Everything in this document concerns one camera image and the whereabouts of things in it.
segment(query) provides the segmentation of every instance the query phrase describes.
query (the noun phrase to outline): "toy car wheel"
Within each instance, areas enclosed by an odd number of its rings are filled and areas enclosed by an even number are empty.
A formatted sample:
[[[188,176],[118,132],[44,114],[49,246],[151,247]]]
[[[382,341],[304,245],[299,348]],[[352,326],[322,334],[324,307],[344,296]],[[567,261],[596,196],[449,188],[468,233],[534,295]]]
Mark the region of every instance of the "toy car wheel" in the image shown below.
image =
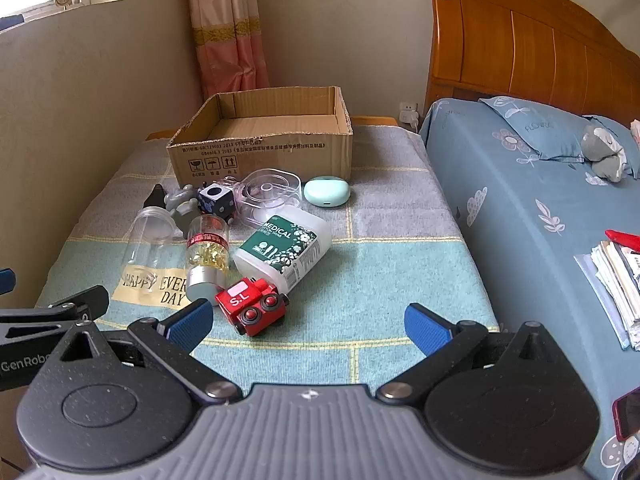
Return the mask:
[[[240,335],[246,334],[246,330],[244,329],[244,326],[242,326],[242,323],[235,322],[234,327],[236,329],[236,332],[238,332]]]
[[[261,317],[262,313],[260,312],[260,310],[258,310],[254,306],[248,306],[240,313],[238,319],[243,325],[255,325],[258,321],[260,321]]]
[[[271,312],[278,309],[282,303],[277,294],[267,294],[260,300],[260,306],[265,312]]]

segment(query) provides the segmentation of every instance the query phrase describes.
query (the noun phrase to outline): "red phone case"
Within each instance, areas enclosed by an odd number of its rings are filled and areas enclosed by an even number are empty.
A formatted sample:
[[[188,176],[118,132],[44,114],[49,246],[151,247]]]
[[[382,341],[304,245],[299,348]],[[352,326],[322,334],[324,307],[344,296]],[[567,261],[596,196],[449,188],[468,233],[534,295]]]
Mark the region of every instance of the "red phone case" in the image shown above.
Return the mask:
[[[636,394],[636,395],[640,395],[640,387],[636,388],[635,390],[629,392],[628,394],[624,394],[622,397],[618,397],[616,400],[613,401],[613,405],[611,407],[612,411],[613,411],[613,425],[616,428],[616,438],[618,439],[619,442],[624,442],[626,439],[628,439],[631,435],[633,435],[634,433],[637,433],[638,431],[640,431],[640,422],[638,423],[638,427],[633,429],[630,428],[631,431],[629,431],[629,434],[623,434],[622,431],[622,425],[620,424],[620,412],[618,411],[618,404],[620,403],[620,401],[622,399],[624,399],[625,397],[628,397],[629,395],[632,394]]]

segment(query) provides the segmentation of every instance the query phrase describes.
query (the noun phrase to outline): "glass jar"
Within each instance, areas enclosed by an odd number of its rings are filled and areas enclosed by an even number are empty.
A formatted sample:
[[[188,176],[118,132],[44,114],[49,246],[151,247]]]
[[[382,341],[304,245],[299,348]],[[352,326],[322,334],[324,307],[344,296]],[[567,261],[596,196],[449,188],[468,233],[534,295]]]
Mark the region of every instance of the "glass jar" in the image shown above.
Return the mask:
[[[229,226],[215,215],[200,215],[189,226],[184,269],[190,301],[205,298],[215,304],[226,287],[229,271]]]

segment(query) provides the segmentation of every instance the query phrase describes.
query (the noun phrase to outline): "blue bed sheet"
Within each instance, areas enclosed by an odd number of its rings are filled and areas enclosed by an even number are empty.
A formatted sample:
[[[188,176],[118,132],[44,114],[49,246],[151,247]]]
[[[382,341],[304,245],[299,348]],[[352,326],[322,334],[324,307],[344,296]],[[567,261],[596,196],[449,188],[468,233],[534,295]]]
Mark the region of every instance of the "blue bed sheet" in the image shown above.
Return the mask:
[[[421,136],[498,322],[517,330],[535,319],[552,333],[600,409],[586,468],[615,478],[640,436],[617,443],[611,404],[640,386],[640,352],[620,348],[574,254],[589,253],[606,229],[640,231],[640,181],[613,185],[588,164],[538,160],[479,102],[436,102]]]

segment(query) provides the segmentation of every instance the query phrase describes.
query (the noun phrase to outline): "phone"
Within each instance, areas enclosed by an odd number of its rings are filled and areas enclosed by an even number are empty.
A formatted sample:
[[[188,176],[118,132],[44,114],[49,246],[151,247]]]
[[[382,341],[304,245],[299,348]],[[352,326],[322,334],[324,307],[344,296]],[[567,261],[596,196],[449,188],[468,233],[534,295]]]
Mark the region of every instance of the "phone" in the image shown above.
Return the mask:
[[[620,442],[640,431],[640,388],[614,400],[612,408],[616,437]]]

